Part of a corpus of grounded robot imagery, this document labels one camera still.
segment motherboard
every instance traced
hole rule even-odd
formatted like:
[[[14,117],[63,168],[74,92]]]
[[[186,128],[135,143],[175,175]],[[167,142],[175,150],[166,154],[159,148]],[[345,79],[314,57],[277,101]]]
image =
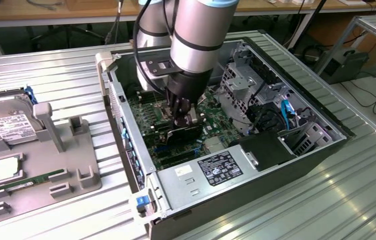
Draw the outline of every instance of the motherboard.
[[[218,94],[210,88],[197,104],[201,121],[186,127],[181,134],[170,134],[171,114],[161,95],[153,91],[138,91],[127,103],[158,170],[225,149],[240,137],[232,118],[221,109]]]

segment power supply label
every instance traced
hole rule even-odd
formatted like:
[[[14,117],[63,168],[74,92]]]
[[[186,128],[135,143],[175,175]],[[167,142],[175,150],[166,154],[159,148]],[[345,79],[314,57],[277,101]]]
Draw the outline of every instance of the power supply label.
[[[35,135],[34,128],[25,114],[0,118],[0,137],[5,141],[17,140]]]
[[[197,161],[197,163],[208,180],[208,184],[212,186],[242,175],[242,171],[233,156],[230,156],[229,151],[224,151],[222,153]]]

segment robotic arm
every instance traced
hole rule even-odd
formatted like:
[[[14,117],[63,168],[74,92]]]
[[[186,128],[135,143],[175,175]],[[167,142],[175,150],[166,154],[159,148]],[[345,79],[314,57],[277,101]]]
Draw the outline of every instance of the robotic arm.
[[[138,63],[155,77],[167,76],[163,88],[173,124],[185,127],[195,123],[195,107],[202,95],[218,51],[225,39],[238,0],[138,0],[142,5],[134,24],[135,48],[169,43],[173,26],[169,59],[149,59]],[[139,67],[138,79],[154,84]]]

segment cable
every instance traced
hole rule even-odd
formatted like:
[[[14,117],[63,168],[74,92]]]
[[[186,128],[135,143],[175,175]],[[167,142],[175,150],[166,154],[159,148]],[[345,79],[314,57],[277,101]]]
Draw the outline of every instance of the cable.
[[[273,113],[273,115],[276,115],[276,117],[278,118],[280,123],[282,124],[282,126],[285,125],[282,116],[274,110],[268,108],[268,109],[265,109],[265,112]]]
[[[240,121],[238,119],[233,118],[233,117],[229,117],[232,120],[234,120],[236,122],[241,123],[241,124],[245,124],[245,125],[252,125],[252,123],[248,123],[248,122],[244,122],[244,121]]]
[[[341,85],[341,87],[346,90],[346,92],[349,93],[350,97],[353,98],[353,100],[356,101],[357,104],[360,104],[361,107],[368,108],[369,106],[376,104],[376,101],[369,104],[369,105],[362,105],[361,102],[356,99],[354,95],[350,93],[350,91],[348,90],[348,88],[345,87],[345,85],[340,82],[338,83]]]
[[[353,39],[350,39],[350,40],[348,40],[348,41],[344,41],[342,44],[348,44],[348,43],[353,42],[353,41],[357,40],[357,38],[360,38],[365,33],[366,33],[366,32],[362,31],[361,34],[360,34],[358,36],[356,36],[354,31],[352,30]],[[301,55],[300,55],[301,61],[302,61],[304,63],[309,64],[309,65],[314,64],[314,63],[318,61],[318,59],[316,59],[316,60],[308,60],[308,59],[306,59],[308,52],[309,52],[310,50],[317,50],[317,55],[321,56],[321,54],[324,53],[322,48],[328,48],[328,47],[333,47],[333,45],[314,44],[314,45],[306,46],[306,47],[302,49],[302,51],[301,51]]]
[[[376,47],[376,42],[374,42],[372,48],[368,50],[368,52],[366,52],[368,54],[372,52],[372,50],[373,50],[374,47]]]
[[[350,82],[350,83],[353,84],[353,86],[354,86],[356,88],[358,88],[358,89],[362,90],[364,92],[369,93],[369,94],[376,98],[376,96],[374,96],[373,93],[370,93],[368,90],[365,90],[365,89],[362,89],[361,87],[358,87],[353,82]],[[368,108],[368,107],[373,106],[373,107],[372,107],[372,112],[373,112],[373,114],[376,115],[376,111],[374,111],[376,101],[374,101],[372,104],[369,104],[369,105],[361,104],[360,101],[357,100],[357,98],[354,97],[354,95],[349,92],[348,88],[344,86],[344,84],[340,83],[340,85],[341,85],[342,88],[346,90],[348,94],[352,96],[353,100],[358,103],[358,105],[360,105],[361,107]]]
[[[103,44],[107,45],[110,42],[110,38],[114,32],[114,39],[113,39],[113,44],[117,43],[117,32],[118,32],[118,24],[119,24],[119,17],[121,17],[121,8],[122,8],[122,2],[123,0],[118,0],[118,6],[115,8],[115,16],[114,16],[114,21],[111,24],[111,27],[109,29],[109,32],[106,33]]]
[[[34,5],[37,7],[45,8],[47,10],[51,10],[51,11],[55,10],[55,7],[53,7],[53,6],[58,6],[58,5],[63,4],[61,1],[54,2],[54,3],[37,3],[37,2],[33,2],[33,0],[26,0],[26,3],[29,3],[30,5]]]
[[[369,11],[372,12],[373,11],[373,6],[372,4],[369,4],[366,1],[365,1],[366,5],[369,6]]]
[[[113,44],[117,44],[117,35],[118,35],[118,25],[119,25],[119,18],[121,18],[122,2],[123,2],[123,0],[118,1],[118,12],[117,12],[117,16],[115,16],[117,19],[115,19],[115,26],[114,26]]]
[[[249,107],[250,101],[254,99],[257,93],[262,90],[264,86],[265,86],[265,81],[261,82],[256,92],[252,94],[252,96],[249,96],[249,99],[248,99],[248,102],[246,102],[246,107]]]
[[[143,68],[141,66],[139,55],[138,55],[138,48],[137,48],[137,32],[139,31],[139,21],[141,21],[141,18],[143,16],[143,13],[145,13],[145,10],[146,10],[146,8],[149,6],[150,1],[151,0],[146,0],[145,5],[142,6],[142,8],[141,8],[141,10],[138,12],[138,15],[135,17],[135,21],[134,21],[134,25],[133,25],[133,55],[134,55],[135,66],[138,68],[138,71],[139,71],[139,74],[141,74],[142,78],[145,79],[146,83],[150,85],[153,90],[158,94],[163,95],[165,93],[163,93],[162,89],[159,89],[157,87],[157,85],[150,81],[150,79],[149,79],[149,77],[147,77],[147,75],[145,73],[145,70],[143,70]]]
[[[167,35],[171,36],[173,30],[170,29],[170,25],[169,25],[169,21],[167,21],[166,1],[165,0],[162,0],[162,14],[163,14],[166,32],[167,32]]]
[[[294,34],[297,32],[297,29],[300,28],[300,25],[301,25],[301,22],[302,22],[302,18],[300,16],[300,13],[301,13],[301,9],[302,9],[302,6],[304,6],[304,2],[305,2],[305,0],[301,0],[301,4],[300,4],[300,7],[298,7],[298,10],[297,10],[297,13],[296,13],[296,16],[298,16],[298,22],[297,22],[294,32],[293,32],[290,38],[288,39],[288,41],[282,44],[282,46],[285,46],[292,41],[292,39],[294,38]]]

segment floor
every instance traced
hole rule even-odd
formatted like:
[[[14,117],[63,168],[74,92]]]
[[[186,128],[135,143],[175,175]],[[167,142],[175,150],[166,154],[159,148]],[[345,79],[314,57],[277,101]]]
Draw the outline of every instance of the floor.
[[[278,17],[273,16],[260,16],[252,17],[245,21],[246,17],[238,16],[233,18],[229,32],[248,31],[248,30],[265,30],[269,35],[281,42],[284,38],[288,40],[293,31],[294,26],[290,26],[290,16],[280,15]],[[94,23],[91,24],[93,32],[105,36],[111,27],[111,22],[106,23]],[[121,22],[118,28],[117,42],[126,43],[131,36],[129,37],[126,29],[133,28],[133,22]],[[47,31],[46,26],[33,26],[33,35],[38,36]],[[310,39],[305,37],[302,43],[310,43]],[[85,36],[77,32],[73,33],[70,44],[73,48],[90,47],[101,44],[98,39]],[[33,52],[33,46],[29,40],[29,34],[25,27],[0,27],[0,45],[2,51],[6,55],[19,54]],[[39,41],[38,50],[49,51],[66,48],[65,34],[61,32],[46,39]]]

